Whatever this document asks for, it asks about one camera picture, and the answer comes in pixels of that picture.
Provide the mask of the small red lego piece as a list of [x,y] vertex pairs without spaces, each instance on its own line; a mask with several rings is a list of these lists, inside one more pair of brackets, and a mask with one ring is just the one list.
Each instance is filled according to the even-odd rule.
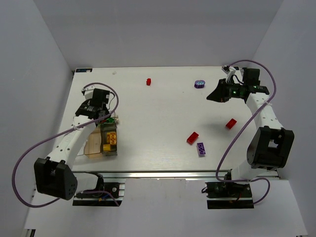
[[147,86],[150,86],[150,85],[151,85],[151,82],[152,82],[152,80],[151,80],[150,78],[147,78],[147,80],[146,80],[146,85],[147,85]]

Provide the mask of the yellow two-by-three lego brick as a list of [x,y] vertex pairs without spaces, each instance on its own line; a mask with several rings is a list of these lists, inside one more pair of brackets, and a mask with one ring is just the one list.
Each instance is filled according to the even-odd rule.
[[106,134],[106,144],[116,145],[117,144],[117,133],[107,132]]

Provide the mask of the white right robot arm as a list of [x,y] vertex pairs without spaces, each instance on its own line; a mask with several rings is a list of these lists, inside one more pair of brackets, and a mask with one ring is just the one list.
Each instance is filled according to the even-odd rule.
[[293,145],[294,132],[285,129],[277,119],[271,104],[275,95],[270,94],[268,88],[260,84],[259,69],[246,68],[242,81],[237,82],[233,79],[237,72],[236,67],[223,66],[222,71],[226,77],[218,81],[217,87],[207,96],[207,100],[225,103],[231,98],[242,99],[252,114],[222,158],[227,156],[251,122],[256,125],[256,133],[247,148],[245,161],[230,170],[223,181],[245,183],[266,171],[284,168]]

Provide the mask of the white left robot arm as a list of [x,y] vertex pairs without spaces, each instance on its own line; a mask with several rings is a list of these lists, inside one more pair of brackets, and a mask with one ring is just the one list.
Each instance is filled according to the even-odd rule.
[[73,131],[67,132],[46,158],[38,158],[34,164],[36,187],[41,194],[70,200],[78,192],[103,189],[100,174],[85,172],[76,176],[72,168],[79,151],[98,125],[95,120],[109,114],[110,91],[91,87],[83,94],[85,101],[75,112]]

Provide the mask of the red two-by-two lego brick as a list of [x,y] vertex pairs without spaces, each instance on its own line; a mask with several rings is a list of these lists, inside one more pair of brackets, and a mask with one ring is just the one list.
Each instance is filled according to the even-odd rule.
[[196,133],[196,132],[193,132],[188,138],[187,138],[187,143],[192,145],[196,140],[197,138],[199,137],[199,134]]

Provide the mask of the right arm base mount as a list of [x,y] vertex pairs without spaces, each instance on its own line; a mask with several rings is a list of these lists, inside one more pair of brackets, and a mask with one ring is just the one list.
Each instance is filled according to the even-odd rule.
[[207,209],[252,209],[254,208],[249,184],[230,183],[231,172],[224,176],[225,182],[207,182],[201,190],[207,196]]

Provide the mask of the yellow round decorated lego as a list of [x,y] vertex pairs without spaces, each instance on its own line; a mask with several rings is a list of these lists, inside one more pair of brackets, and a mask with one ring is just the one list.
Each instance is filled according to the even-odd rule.
[[110,144],[104,144],[103,145],[103,152],[110,152],[111,151],[111,145]]

